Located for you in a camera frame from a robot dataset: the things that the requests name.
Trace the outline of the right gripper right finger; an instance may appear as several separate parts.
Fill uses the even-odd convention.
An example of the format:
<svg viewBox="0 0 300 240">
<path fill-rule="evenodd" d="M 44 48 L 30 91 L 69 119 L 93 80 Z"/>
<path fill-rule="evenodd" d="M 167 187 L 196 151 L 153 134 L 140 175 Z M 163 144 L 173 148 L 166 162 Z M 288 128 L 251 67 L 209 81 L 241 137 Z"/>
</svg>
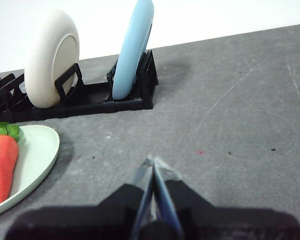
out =
<svg viewBox="0 0 300 240">
<path fill-rule="evenodd" d="M 270 208 L 220 207 L 190 188 L 180 175 L 154 158 L 162 218 L 183 240 L 300 240 L 300 223 Z"/>
</svg>

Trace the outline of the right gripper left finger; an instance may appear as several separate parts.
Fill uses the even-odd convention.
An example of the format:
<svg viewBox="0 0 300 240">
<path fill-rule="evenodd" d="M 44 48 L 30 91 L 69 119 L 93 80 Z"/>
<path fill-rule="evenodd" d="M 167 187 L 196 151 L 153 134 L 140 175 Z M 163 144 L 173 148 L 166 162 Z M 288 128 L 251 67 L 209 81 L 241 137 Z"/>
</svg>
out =
<svg viewBox="0 0 300 240">
<path fill-rule="evenodd" d="M 97 205 L 46 206 L 27 211 L 8 229 L 7 240 L 128 240 L 140 226 L 151 192 L 154 161 L 147 158 Z"/>
</svg>

